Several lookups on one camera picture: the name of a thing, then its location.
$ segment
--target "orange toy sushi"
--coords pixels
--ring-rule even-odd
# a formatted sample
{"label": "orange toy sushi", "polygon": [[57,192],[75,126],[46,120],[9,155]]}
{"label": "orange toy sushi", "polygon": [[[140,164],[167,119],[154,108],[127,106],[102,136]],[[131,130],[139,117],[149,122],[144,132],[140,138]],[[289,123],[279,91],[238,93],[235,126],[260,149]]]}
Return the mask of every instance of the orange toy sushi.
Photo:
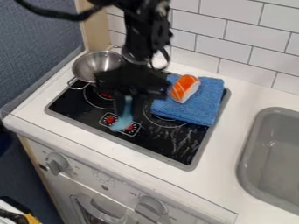
{"label": "orange toy sushi", "polygon": [[200,84],[199,78],[185,74],[172,86],[171,98],[176,102],[184,103],[198,91]]}

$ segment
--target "stove sticker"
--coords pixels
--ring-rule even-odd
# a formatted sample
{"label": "stove sticker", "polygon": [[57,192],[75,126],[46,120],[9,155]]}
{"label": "stove sticker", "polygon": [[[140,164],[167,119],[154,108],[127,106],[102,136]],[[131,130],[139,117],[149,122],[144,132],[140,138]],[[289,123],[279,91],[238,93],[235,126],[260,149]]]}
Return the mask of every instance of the stove sticker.
{"label": "stove sticker", "polygon": [[[117,119],[118,115],[108,112],[99,120],[99,124],[107,128],[110,128],[115,122],[117,122]],[[140,128],[140,123],[132,122],[126,129],[120,130],[119,132],[126,136],[134,137]]]}

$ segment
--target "yellow object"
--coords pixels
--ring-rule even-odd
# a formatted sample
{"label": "yellow object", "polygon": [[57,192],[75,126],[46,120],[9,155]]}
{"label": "yellow object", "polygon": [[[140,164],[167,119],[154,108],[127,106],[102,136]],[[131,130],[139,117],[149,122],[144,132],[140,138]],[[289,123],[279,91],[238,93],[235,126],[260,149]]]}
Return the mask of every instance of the yellow object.
{"label": "yellow object", "polygon": [[24,217],[28,220],[29,224],[41,224],[41,222],[30,213],[24,214]]}

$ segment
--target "white oven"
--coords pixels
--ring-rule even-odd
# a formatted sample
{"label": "white oven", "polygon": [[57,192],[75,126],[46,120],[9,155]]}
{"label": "white oven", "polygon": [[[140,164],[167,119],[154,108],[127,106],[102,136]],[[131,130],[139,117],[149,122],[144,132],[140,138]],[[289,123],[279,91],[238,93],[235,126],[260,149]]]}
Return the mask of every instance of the white oven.
{"label": "white oven", "polygon": [[39,143],[30,145],[66,224],[208,224]]}

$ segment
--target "gray sink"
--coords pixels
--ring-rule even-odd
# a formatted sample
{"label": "gray sink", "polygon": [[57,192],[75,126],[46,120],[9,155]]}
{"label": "gray sink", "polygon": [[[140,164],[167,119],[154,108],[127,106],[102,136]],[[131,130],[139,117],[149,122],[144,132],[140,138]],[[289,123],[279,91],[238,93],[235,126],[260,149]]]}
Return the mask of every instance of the gray sink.
{"label": "gray sink", "polygon": [[266,108],[255,118],[237,176],[259,200],[299,215],[299,113]]}

